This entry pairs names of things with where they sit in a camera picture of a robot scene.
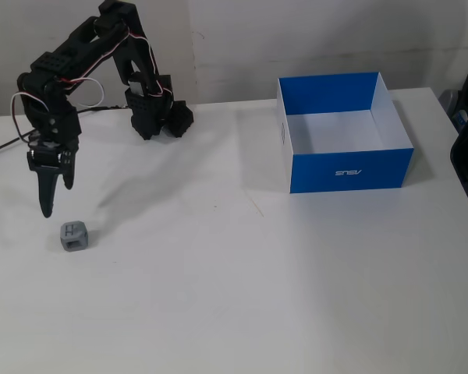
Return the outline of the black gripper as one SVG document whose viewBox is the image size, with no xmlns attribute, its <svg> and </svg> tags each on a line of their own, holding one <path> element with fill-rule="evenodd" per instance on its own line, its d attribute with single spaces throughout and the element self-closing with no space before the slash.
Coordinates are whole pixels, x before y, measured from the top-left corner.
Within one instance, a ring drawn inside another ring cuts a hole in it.
<svg viewBox="0 0 468 374">
<path fill-rule="evenodd" d="M 38 198 L 45 218 L 52 215 L 55 189 L 63 171 L 65 187 L 74 184 L 76 153 L 79 149 L 81 127 L 77 110 L 65 97 L 54 106 L 31 93 L 23 94 L 23 106 L 33 132 L 27 137 L 27 160 L 38 180 Z"/>
</svg>

